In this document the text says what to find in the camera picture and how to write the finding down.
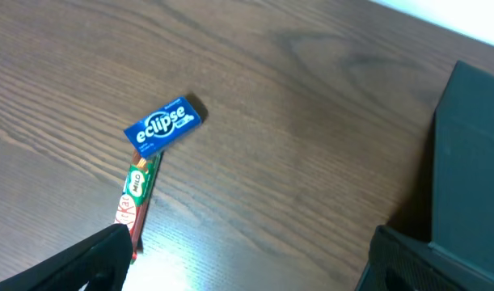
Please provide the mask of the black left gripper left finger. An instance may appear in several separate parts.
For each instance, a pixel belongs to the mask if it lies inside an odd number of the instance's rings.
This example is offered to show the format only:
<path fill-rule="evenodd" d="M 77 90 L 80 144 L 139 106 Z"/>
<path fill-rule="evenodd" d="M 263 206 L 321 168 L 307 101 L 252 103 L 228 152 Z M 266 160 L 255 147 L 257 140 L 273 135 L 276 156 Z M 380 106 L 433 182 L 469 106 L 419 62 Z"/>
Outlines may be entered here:
<path fill-rule="evenodd" d="M 28 270 L 0 282 L 0 291 L 121 291 L 133 255 L 129 229 L 113 224 Z"/>

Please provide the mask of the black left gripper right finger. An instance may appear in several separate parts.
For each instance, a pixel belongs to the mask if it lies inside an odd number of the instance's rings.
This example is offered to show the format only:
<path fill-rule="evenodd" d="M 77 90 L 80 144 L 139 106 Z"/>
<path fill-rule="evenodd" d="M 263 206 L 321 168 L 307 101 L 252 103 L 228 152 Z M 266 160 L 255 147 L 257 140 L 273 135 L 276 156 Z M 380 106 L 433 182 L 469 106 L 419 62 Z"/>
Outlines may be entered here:
<path fill-rule="evenodd" d="M 494 278 L 426 242 L 378 226 L 369 245 L 367 289 L 494 290 Z"/>

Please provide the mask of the red KitKat bar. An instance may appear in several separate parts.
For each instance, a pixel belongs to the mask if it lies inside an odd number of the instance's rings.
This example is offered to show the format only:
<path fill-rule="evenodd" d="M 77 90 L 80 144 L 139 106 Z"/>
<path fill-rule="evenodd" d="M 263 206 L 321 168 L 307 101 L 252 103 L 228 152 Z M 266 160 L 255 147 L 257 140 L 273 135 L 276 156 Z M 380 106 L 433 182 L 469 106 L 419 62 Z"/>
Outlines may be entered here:
<path fill-rule="evenodd" d="M 132 264 L 137 259 L 139 240 L 161 160 L 161 154 L 146 159 L 134 150 L 118 202 L 114 223 L 125 225 L 129 230 L 133 245 Z"/>

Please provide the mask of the dark green gift box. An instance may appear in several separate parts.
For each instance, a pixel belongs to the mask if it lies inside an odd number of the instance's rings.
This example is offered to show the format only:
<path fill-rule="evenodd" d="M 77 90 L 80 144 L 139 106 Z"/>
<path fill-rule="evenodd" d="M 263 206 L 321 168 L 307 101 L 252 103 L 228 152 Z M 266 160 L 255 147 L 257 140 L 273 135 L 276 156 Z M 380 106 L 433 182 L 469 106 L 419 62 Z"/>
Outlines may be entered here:
<path fill-rule="evenodd" d="M 421 170 L 431 213 L 389 226 L 494 278 L 494 76 L 458 61 L 433 114 Z M 357 283 L 367 289 L 367 264 Z"/>

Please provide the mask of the blue Eclipse mints box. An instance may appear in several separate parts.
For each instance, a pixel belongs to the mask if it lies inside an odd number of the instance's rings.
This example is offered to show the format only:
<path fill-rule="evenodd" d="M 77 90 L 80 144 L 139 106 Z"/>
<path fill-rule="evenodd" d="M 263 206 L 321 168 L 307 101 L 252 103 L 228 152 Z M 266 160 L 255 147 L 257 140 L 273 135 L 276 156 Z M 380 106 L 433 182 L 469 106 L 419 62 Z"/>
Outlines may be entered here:
<path fill-rule="evenodd" d="M 142 158 L 150 158 L 202 123 L 201 115 L 180 96 L 124 130 Z"/>

